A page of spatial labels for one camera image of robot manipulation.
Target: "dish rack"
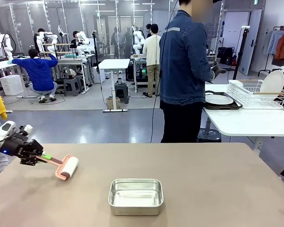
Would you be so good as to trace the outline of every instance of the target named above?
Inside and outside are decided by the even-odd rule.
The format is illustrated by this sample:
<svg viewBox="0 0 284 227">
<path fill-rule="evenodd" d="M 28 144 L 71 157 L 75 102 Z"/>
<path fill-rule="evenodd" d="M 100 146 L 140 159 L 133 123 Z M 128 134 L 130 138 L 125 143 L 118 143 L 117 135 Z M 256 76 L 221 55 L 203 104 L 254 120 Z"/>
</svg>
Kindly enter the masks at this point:
<svg viewBox="0 0 284 227">
<path fill-rule="evenodd" d="M 260 92 L 263 80 L 229 80 L 227 94 L 243 104 L 244 109 L 283 109 L 284 90 Z"/>
</svg>

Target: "khaki pants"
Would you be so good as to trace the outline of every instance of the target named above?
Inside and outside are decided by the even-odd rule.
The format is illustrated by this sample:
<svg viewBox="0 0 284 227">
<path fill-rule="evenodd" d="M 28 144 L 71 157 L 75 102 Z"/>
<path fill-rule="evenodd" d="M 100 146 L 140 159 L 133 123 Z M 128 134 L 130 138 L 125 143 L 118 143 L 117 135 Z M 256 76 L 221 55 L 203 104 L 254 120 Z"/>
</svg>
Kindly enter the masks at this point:
<svg viewBox="0 0 284 227">
<path fill-rule="evenodd" d="M 156 79 L 156 95 L 160 94 L 160 85 L 159 85 L 159 75 L 160 75 L 160 65 L 149 65 L 147 68 L 148 76 L 148 95 L 152 96 L 153 93 L 153 79 Z"/>
</svg>

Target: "hand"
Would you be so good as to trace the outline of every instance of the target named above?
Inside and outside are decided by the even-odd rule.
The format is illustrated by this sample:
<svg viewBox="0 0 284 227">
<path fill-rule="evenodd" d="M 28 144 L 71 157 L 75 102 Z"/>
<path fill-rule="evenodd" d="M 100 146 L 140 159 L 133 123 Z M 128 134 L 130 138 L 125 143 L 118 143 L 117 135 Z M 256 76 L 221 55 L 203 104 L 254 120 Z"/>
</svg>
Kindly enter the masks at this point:
<svg viewBox="0 0 284 227">
<path fill-rule="evenodd" d="M 216 78 L 220 73 L 226 73 L 226 70 L 221 69 L 219 64 L 215 61 L 212 66 L 212 71 L 214 72 L 214 77 Z"/>
</svg>

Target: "stainless steel container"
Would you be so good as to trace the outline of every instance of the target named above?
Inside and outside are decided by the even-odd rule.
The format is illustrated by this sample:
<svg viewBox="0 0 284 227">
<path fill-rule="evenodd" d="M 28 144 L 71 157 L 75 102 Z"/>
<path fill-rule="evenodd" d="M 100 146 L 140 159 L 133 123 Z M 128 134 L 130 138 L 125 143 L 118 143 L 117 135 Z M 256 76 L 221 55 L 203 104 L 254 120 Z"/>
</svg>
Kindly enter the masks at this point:
<svg viewBox="0 0 284 227">
<path fill-rule="evenodd" d="M 161 182 L 156 179 L 116 179 L 108 195 L 111 211 L 117 216 L 155 216 L 163 204 Z"/>
</svg>

